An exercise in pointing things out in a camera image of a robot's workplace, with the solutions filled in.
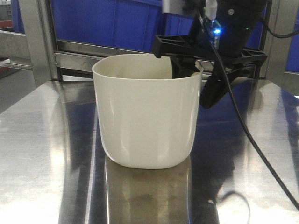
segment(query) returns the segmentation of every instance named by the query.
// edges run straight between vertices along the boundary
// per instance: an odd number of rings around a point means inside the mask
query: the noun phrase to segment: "metal frame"
[[[19,0],[25,35],[0,30],[0,57],[9,58],[0,66],[33,70],[36,85],[47,80],[62,80],[62,74],[92,77],[91,67],[98,60],[118,54],[141,53],[133,50],[95,46],[57,40],[49,0]],[[293,31],[298,9],[297,0],[271,0],[269,26],[276,33]],[[285,72],[291,40],[277,40],[265,35],[264,51],[269,55],[260,77],[285,87],[296,73]],[[202,62],[212,70],[210,62]]]
[[[299,2],[297,0],[272,0],[271,2],[269,27],[278,34],[291,33],[294,30]],[[299,94],[298,85],[295,85],[299,83],[299,74],[285,71],[291,41],[291,38],[277,39],[267,34],[264,51],[269,57],[262,67],[261,77],[293,94]]]

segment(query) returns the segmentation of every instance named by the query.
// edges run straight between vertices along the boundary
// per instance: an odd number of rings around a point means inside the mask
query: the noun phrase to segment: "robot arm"
[[[225,67],[231,71],[228,73],[230,81],[241,75],[245,63],[260,67],[267,56],[244,46],[263,15],[267,1],[217,0],[217,16],[214,19],[214,0],[185,0],[183,10],[196,11],[189,35],[157,36],[152,52],[158,58],[171,58],[173,78],[187,77],[197,71],[194,62],[198,59],[215,61],[212,75],[200,97],[200,104],[210,108],[226,93],[226,88],[209,42],[218,49]]]

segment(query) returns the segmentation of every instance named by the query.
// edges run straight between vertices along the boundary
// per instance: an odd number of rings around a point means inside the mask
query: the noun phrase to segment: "metal post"
[[[36,86],[58,80],[57,49],[49,0],[19,0]]]

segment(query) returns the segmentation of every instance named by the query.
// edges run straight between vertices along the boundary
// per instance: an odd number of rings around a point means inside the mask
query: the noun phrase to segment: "black mount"
[[[208,78],[205,88],[200,95],[200,104],[204,108],[211,108],[226,93],[216,56],[209,48],[199,47],[193,38],[185,36],[156,36],[152,52],[157,57],[168,56],[171,58],[172,77],[182,78],[197,72],[194,62],[196,60],[214,61],[212,75]],[[224,65],[231,69],[228,72],[232,82],[239,76],[244,76],[244,64],[252,64],[259,69],[267,58],[267,55],[258,49],[244,47],[238,57],[221,56]]]

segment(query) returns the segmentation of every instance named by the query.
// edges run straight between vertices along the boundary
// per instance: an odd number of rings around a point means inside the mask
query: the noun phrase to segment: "black cable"
[[[232,100],[232,103],[233,103],[233,106],[234,106],[234,109],[235,109],[235,112],[237,114],[237,117],[242,125],[242,128],[245,132],[245,134],[247,135],[249,141],[251,142],[251,144],[253,145],[254,149],[256,150],[256,152],[258,153],[258,155],[261,157],[261,159],[263,160],[263,162],[265,163],[265,165],[267,166],[267,168],[269,169],[269,171],[271,172],[271,174],[273,175],[273,177],[275,178],[275,180],[278,182],[278,184],[280,185],[280,187],[282,188],[282,190],[285,192],[285,194],[288,196],[288,198],[290,199],[290,201],[293,203],[293,205],[296,207],[296,209],[299,211],[299,203],[296,201],[296,199],[294,198],[294,196],[291,194],[291,192],[289,191],[289,189],[286,187],[286,185],[283,183],[283,181],[280,179],[280,177],[278,176],[278,174],[276,173],[275,169],[272,167],[272,165],[270,164],[270,162],[267,160],[266,156],[262,153],[261,149],[259,148],[259,146],[257,145],[256,141],[254,140],[254,138],[252,137],[250,131],[248,130],[242,116],[241,116],[241,113],[239,111],[239,108],[237,106],[237,103],[236,103],[236,100],[235,100],[235,97],[233,95],[233,92],[232,92],[232,88],[230,86],[230,82],[229,82],[229,78],[226,74],[226,71],[225,71],[225,68],[224,68],[224,64],[223,64],[223,61],[218,53],[218,50],[214,47],[214,45],[212,44],[212,42],[210,41],[210,37],[208,35],[208,31],[206,29],[206,27],[204,26],[203,24],[203,21],[202,21],[202,17],[201,15],[199,14],[199,20],[200,20],[200,23],[204,29],[204,33],[206,35],[206,37],[208,38],[208,42],[213,50],[213,52],[215,53],[216,55],[216,58],[217,58],[217,61],[218,63],[220,64],[221,66],[221,73],[223,75],[223,79],[224,79],[224,82],[227,86],[227,89],[228,89],[228,93],[229,93],[229,96]]]
[[[270,27],[268,26],[268,24],[266,23],[265,19],[263,17],[260,18],[260,22],[262,22],[263,26],[269,31],[269,33],[276,37],[276,38],[289,38],[289,37],[293,37],[297,34],[299,34],[299,30],[296,30],[290,34],[276,34],[276,33],[273,33],[272,30],[270,29]]]

